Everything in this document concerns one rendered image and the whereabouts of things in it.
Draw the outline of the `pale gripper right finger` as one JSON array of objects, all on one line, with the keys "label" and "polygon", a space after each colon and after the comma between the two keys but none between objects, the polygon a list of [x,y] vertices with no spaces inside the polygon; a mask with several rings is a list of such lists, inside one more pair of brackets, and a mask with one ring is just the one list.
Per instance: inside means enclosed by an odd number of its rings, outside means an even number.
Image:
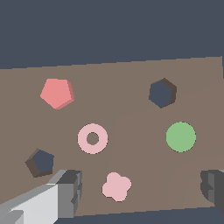
[{"label": "pale gripper right finger", "polygon": [[224,170],[201,171],[200,178],[203,196],[224,214]]}]

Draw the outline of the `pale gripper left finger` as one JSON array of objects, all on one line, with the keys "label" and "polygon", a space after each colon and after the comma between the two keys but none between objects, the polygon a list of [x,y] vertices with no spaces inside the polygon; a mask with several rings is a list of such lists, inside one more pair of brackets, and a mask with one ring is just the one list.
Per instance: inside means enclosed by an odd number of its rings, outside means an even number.
[{"label": "pale gripper left finger", "polygon": [[82,171],[59,170],[38,186],[0,205],[0,224],[53,224],[73,218],[82,195]]}]

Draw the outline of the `brown slotted board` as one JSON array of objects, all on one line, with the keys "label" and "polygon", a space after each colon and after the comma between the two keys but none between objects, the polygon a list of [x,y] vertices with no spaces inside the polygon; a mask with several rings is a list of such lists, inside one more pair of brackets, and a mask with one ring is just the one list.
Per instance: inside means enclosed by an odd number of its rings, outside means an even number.
[{"label": "brown slotted board", "polygon": [[[47,79],[68,80],[74,101],[40,98]],[[187,152],[165,141],[176,122],[192,125]],[[26,159],[43,150],[54,169],[82,171],[78,214],[204,207],[200,172],[224,169],[221,58],[0,70],[0,204],[41,186]],[[131,181],[123,202],[102,194],[111,172]]]}]

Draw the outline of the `green round disc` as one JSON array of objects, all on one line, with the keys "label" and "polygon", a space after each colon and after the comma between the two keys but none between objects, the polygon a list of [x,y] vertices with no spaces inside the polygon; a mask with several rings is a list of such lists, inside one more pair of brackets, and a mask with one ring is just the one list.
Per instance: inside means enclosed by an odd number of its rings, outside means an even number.
[{"label": "green round disc", "polygon": [[173,151],[187,152],[196,143],[196,132],[187,122],[175,122],[167,129],[165,141]]}]

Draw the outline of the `pink clover-shaped piece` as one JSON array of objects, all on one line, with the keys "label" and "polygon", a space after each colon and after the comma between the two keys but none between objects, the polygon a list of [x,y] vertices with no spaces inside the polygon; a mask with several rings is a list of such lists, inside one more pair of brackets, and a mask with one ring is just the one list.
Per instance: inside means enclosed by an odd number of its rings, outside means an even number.
[{"label": "pink clover-shaped piece", "polygon": [[112,198],[115,202],[123,202],[130,188],[131,181],[129,178],[121,176],[117,172],[111,172],[107,176],[101,192],[105,197]]}]

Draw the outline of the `red pentagon block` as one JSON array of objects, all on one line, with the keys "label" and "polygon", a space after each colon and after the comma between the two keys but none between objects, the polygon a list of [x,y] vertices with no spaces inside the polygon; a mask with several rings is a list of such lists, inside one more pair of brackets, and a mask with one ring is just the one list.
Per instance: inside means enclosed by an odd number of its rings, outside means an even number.
[{"label": "red pentagon block", "polygon": [[68,80],[47,79],[40,98],[54,109],[62,109],[74,101],[72,84]]}]

